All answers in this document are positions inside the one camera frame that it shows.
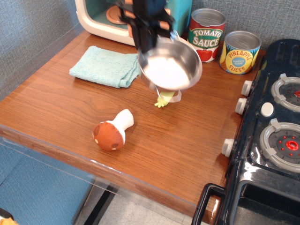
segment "red burner light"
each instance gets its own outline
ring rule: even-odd
[[[295,95],[296,97],[300,98],[300,90],[295,91],[295,92],[294,92],[294,95]]]
[[[295,141],[286,142],[286,146],[288,147],[289,150],[292,150],[292,151],[297,151],[299,149],[299,145]]]

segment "wooden countertop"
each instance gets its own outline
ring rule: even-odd
[[[253,72],[233,75],[219,66],[219,50],[179,103],[157,108],[156,93],[140,77],[117,89],[70,76],[92,45],[136,52],[84,31],[0,102],[0,135],[192,216],[205,184],[225,184],[228,158],[222,145],[237,134],[236,103],[264,51]],[[100,150],[94,127],[126,108],[135,124],[126,130],[124,147]]]

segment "mushroom stem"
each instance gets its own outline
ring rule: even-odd
[[[134,124],[133,115],[128,109],[124,109],[117,114],[111,123],[124,131]]]

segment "blue towel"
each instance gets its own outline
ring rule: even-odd
[[[115,88],[127,88],[139,74],[137,54],[122,54],[91,46],[70,75]]]

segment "gray burner ring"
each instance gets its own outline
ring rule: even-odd
[[[277,155],[277,152],[274,148],[270,147],[270,135],[281,130],[291,130],[300,133],[300,125],[284,122],[279,123],[277,119],[272,119],[269,125],[261,132],[261,135],[259,137],[259,143],[262,149],[262,154],[278,167],[291,172],[300,173],[300,164],[294,164],[285,161]]]
[[[286,100],[284,95],[279,93],[279,88],[289,83],[300,84],[300,78],[298,77],[287,77],[286,74],[281,74],[279,79],[272,85],[271,93],[276,103],[281,104],[285,108],[300,113],[300,106],[294,105]]]

